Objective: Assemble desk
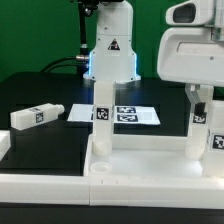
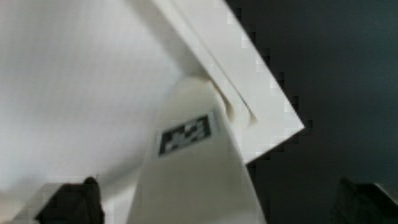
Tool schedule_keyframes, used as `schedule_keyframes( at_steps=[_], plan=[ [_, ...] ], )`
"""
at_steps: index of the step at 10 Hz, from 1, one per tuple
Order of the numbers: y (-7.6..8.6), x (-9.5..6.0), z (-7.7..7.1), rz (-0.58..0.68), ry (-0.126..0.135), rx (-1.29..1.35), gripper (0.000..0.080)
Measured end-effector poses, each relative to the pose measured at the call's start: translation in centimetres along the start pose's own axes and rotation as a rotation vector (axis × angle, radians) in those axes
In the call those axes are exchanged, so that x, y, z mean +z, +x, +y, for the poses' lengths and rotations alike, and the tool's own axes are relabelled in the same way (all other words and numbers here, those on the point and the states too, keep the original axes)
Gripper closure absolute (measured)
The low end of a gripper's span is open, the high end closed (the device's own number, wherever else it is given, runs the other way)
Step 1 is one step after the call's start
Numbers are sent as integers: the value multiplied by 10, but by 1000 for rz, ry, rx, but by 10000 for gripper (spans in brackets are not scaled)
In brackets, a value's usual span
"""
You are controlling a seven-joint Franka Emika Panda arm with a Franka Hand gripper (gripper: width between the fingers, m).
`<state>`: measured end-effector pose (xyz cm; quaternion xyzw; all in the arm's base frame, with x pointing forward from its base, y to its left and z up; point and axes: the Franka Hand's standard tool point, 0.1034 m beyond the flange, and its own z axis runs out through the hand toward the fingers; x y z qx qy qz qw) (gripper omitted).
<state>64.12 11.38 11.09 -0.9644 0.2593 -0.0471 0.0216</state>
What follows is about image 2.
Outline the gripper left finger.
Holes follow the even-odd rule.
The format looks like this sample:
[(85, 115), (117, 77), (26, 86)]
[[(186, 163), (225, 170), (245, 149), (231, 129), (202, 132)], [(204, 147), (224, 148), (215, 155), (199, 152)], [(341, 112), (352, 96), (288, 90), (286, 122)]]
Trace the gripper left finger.
[(39, 188), (10, 224), (105, 224), (99, 183), (48, 183)]

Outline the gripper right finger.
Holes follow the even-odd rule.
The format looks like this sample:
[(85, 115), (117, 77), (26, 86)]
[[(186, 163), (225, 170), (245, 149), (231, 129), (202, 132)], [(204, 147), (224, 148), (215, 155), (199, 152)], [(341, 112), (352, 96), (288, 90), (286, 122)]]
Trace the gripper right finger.
[(330, 224), (398, 224), (398, 185), (339, 180)]

